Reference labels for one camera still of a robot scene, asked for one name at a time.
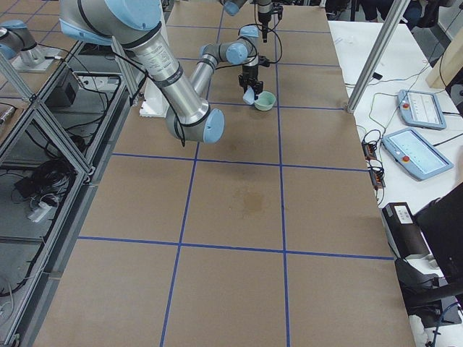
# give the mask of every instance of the white table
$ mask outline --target white table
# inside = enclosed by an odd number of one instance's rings
[[[381,29],[379,23],[369,22],[329,22],[333,36],[339,63],[343,70],[344,81],[347,84],[347,92],[352,92],[354,85],[362,71],[375,39]],[[424,92],[439,92],[429,88],[425,78],[431,71],[428,60],[422,53],[417,42],[405,25],[399,25],[388,45],[376,72],[383,75],[381,81],[406,79],[405,81],[380,82],[377,85],[370,85],[355,110],[354,116],[358,126],[367,131],[384,129],[369,119],[368,114],[376,93],[396,95],[399,90],[419,90]],[[441,108],[446,112],[457,112],[457,109],[445,91],[438,94]],[[373,103],[372,117],[387,125],[386,134],[406,128],[407,125],[401,120],[399,112],[396,112],[396,97],[376,95]],[[445,115],[447,128],[445,130],[431,130],[415,128],[430,143],[438,143],[447,140],[463,132],[463,119],[460,116]],[[364,131],[359,127],[360,139]],[[378,139],[378,133],[371,134],[367,140]],[[423,206],[437,197],[442,197],[450,192],[456,185],[463,181],[463,137],[438,146],[441,151],[453,164],[454,168],[424,181],[413,179],[383,148],[381,149],[381,160],[385,168],[384,198],[379,205],[383,207],[389,202],[407,202],[412,213],[416,213]],[[423,273],[440,273],[433,269],[426,261],[415,260],[413,265]],[[426,333],[432,339],[432,330],[427,329]],[[463,325],[452,325],[441,327],[438,336],[437,346],[463,346]]]

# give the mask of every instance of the white label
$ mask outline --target white label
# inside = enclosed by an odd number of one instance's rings
[[[157,75],[172,64],[169,52],[162,45],[150,53],[138,56],[138,59],[151,75]]]
[[[406,206],[394,206],[396,209],[397,216],[399,217],[400,223],[402,224],[413,224],[412,217],[408,213]]]

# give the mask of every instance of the green bowl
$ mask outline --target green bowl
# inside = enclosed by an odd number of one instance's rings
[[[273,107],[273,105],[275,105],[275,101],[275,95],[264,90],[261,94],[259,94],[258,99],[254,102],[254,106],[259,111],[268,111]]]

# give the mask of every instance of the person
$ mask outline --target person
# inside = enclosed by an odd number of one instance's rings
[[[368,22],[378,21],[378,12],[383,20],[391,9],[394,0],[360,0],[363,12],[365,13],[365,19]],[[413,29],[421,18],[422,5],[419,0],[411,0],[407,9],[405,9],[404,19],[407,20],[407,27],[409,30]]]

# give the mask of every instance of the bowl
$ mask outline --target bowl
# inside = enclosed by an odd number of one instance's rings
[[[254,102],[254,106],[259,111],[268,111],[273,107],[273,105],[275,105],[275,101],[275,95],[264,90],[261,94],[259,94],[258,99]]]

